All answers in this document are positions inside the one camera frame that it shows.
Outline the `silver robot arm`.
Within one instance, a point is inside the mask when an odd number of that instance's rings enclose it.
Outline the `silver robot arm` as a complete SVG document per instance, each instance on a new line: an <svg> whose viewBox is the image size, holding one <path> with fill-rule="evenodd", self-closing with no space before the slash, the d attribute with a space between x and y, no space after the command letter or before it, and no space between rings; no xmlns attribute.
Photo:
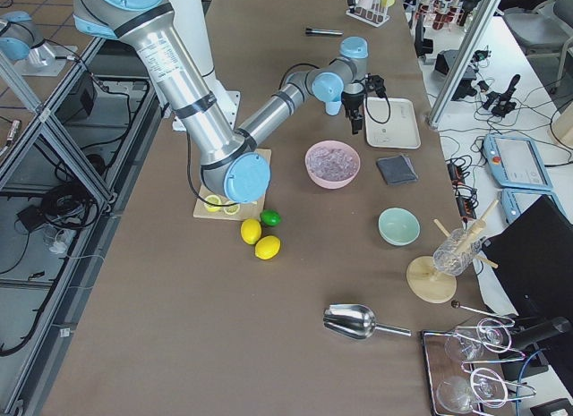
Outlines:
<svg viewBox="0 0 573 416"><path fill-rule="evenodd" d="M216 95L175 29L175 0L73 0L77 30L131 46L165 96L189 140L201 153L201 180L236 203L262 197L269 187L268 161L256 153L308 98L340 101L354 130L361 129L368 44L344 38L328 66L289 75L281 88L238 128L232 128Z"/></svg>

